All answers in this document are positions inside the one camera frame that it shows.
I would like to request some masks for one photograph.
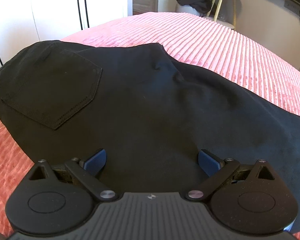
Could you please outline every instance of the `wooden table leg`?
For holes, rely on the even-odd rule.
[[[216,0],[212,0],[212,6],[211,6],[211,10],[207,13],[207,17],[210,15],[211,11],[212,11],[212,8],[213,8],[213,5],[215,3]]]
[[[213,19],[213,21],[215,21],[215,22],[218,19],[218,15],[219,15],[219,12],[220,12],[221,4],[222,4],[222,0],[219,0],[218,6],[217,6],[217,10],[216,10],[216,14],[214,15],[214,19]]]
[[[235,30],[235,26],[237,25],[237,8],[236,8],[236,0],[233,0],[233,26]]]

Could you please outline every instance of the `ribbed black surface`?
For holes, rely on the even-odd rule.
[[[10,239],[40,238],[16,233]],[[48,239],[292,240],[295,238],[286,232],[268,237],[239,235],[213,220],[203,204],[185,201],[178,193],[125,193],[117,202],[101,204],[91,219],[80,228],[63,236]]]

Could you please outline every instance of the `white wardrobe door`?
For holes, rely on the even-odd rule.
[[[81,30],[77,0],[31,0],[40,41],[59,40]]]
[[[30,0],[0,0],[0,58],[7,62],[39,41]]]
[[[128,0],[86,0],[89,27],[128,16]]]

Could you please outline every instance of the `pink striped bedspread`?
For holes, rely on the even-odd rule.
[[[186,13],[146,13],[72,34],[63,41],[95,47],[162,44],[175,59],[210,69],[300,115],[300,72],[251,39]],[[0,232],[12,233],[5,203],[33,162],[0,121]]]

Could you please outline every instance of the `logo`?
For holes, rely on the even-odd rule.
[[[147,196],[148,199],[152,200],[152,199],[155,199],[157,196],[156,195],[153,195],[153,194],[150,194],[149,196]]]

